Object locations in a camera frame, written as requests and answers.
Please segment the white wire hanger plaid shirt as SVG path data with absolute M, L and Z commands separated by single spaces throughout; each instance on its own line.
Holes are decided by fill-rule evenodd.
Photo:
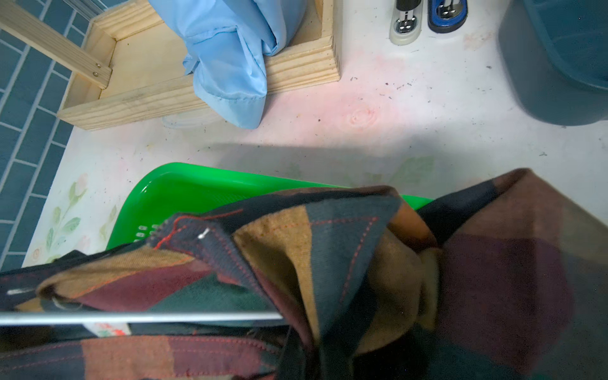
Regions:
M 195 323 L 195 322 L 233 322 L 233 321 L 279 321 L 283 316 L 276 312 L 176 312 L 176 313 L 20 313 L 2 312 L 1 326 L 71 326 L 88 323 Z

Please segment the light blue long-sleeve shirt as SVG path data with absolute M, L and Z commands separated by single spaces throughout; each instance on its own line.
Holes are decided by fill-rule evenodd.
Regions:
M 180 36 L 193 89 L 227 122 L 258 128 L 268 95 L 265 57 L 281 52 L 304 18 L 305 1 L 153 1 Z

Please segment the plaid long-sleeve shirt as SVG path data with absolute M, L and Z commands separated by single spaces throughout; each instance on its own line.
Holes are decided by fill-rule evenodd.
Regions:
M 4 272 L 1 309 L 245 315 L 4 327 L 4 379 L 605 379 L 607 228 L 529 169 L 294 189 Z

